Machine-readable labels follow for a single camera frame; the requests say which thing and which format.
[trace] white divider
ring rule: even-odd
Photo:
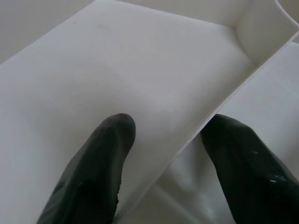
[[[282,5],[277,0],[254,0],[237,26],[242,46],[257,64],[268,60],[299,31],[297,21],[286,11],[292,9],[291,14],[295,14],[296,9],[299,14],[298,3],[281,2]]]

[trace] white plastic surface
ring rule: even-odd
[[[93,0],[1,0],[0,64]]]
[[[291,43],[219,113],[252,127],[299,179],[299,44]],[[233,224],[215,168],[196,137],[125,224]]]
[[[198,20],[235,27],[251,0],[122,0]]]
[[[237,26],[240,42],[256,64],[268,60],[298,31],[299,24],[277,0],[253,0]]]
[[[253,69],[231,28],[92,3],[0,66],[0,223],[34,223],[93,129],[126,112],[122,214]]]
[[[299,23],[299,1],[298,0],[278,0],[283,9]]]
[[[299,36],[294,39],[294,42],[299,43]]]

